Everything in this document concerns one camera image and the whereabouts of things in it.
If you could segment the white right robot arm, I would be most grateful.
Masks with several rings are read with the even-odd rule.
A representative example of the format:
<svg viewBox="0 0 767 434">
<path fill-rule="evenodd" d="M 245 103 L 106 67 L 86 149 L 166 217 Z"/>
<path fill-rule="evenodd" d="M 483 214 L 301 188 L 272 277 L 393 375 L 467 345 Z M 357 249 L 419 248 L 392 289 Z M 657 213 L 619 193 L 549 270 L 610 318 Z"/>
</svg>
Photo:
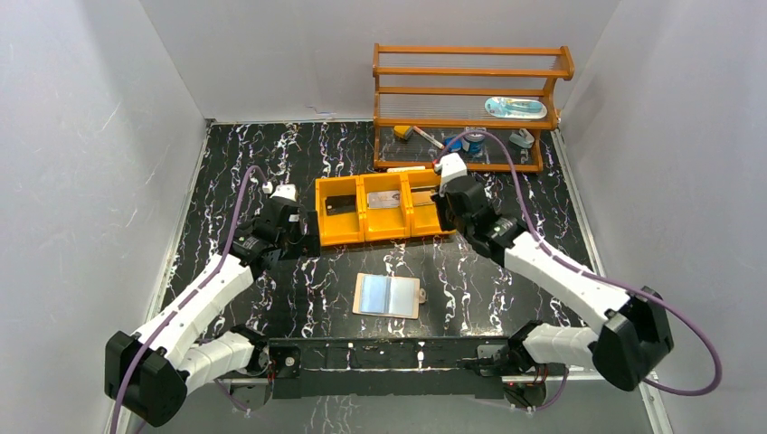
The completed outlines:
<svg viewBox="0 0 767 434">
<path fill-rule="evenodd" d="M 654 290 L 628 295 L 589 269 L 537 240 L 525 223 L 498 213 L 470 175 L 440 183 L 432 196 L 440 226 L 456 230 L 480 256 L 548 290 L 585 322 L 560 327 L 531 320 L 475 368 L 501 366 L 522 374 L 544 364 L 575 365 L 598 372 L 613 386 L 631 392 L 673 350 L 665 309 L 650 301 Z"/>
</svg>

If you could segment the beige leather card holder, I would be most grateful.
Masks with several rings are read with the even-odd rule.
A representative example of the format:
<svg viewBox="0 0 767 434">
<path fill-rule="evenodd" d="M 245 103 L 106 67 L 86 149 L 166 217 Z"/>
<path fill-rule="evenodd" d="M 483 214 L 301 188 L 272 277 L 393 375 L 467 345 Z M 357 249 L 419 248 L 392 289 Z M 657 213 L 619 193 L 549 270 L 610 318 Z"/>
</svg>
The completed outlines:
<svg viewBox="0 0 767 434">
<path fill-rule="evenodd" d="M 358 273 L 352 312 L 363 316 L 417 319 L 427 300 L 417 278 Z"/>
</svg>

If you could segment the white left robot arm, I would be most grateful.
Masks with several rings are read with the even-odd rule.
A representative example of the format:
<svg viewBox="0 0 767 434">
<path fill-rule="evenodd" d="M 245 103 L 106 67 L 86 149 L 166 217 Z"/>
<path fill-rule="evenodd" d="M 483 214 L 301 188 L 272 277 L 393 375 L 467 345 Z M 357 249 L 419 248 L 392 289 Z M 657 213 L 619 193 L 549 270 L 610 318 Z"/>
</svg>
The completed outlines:
<svg viewBox="0 0 767 434">
<path fill-rule="evenodd" d="M 170 421 L 196 389 L 227 373 L 262 376 L 271 369 L 269 340 L 236 325 L 205 344 L 214 318 L 284 259 L 320 252 L 318 214 L 273 194 L 260 211 L 231 228 L 223 251 L 158 315 L 106 343 L 104 392 L 153 427 Z"/>
</svg>

